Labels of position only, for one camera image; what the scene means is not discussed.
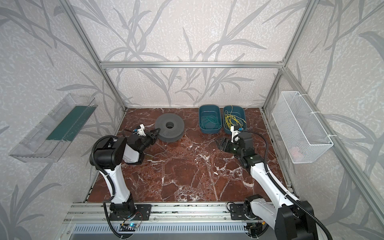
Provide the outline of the dark grey foam spool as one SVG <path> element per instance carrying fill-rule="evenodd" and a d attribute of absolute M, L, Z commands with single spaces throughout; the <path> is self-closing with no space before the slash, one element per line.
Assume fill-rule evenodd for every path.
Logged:
<path fill-rule="evenodd" d="M 155 128 L 160 128 L 158 139 L 166 143 L 173 143 L 184 135 L 184 120 L 176 114 L 163 114 L 155 121 Z"/>

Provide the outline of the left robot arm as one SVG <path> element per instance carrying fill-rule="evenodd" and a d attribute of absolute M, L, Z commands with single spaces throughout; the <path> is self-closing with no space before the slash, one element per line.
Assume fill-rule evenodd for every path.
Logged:
<path fill-rule="evenodd" d="M 111 220 L 131 219 L 138 212 L 133 196 L 128 189 L 122 173 L 122 164 L 140 165 L 145 157 L 145 150 L 153 146 L 160 133 L 160 128 L 151 131 L 136 129 L 129 137 L 103 136 L 95 142 L 90 154 L 90 164 L 103 176 L 110 192 Z"/>

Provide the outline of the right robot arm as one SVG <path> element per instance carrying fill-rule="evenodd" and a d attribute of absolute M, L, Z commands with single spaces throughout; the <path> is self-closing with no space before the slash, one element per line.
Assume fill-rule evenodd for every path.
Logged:
<path fill-rule="evenodd" d="M 265 154 L 255 152 L 254 131 L 238 132 L 230 139 L 217 139 L 219 150 L 232 154 L 240 165 L 256 180 L 271 203 L 254 195 L 246 198 L 245 213 L 249 219 L 261 218 L 275 232 L 278 240 L 331 240 L 331 232 L 314 214 L 307 201 L 300 201 L 273 174 L 267 163 L 269 142 Z"/>

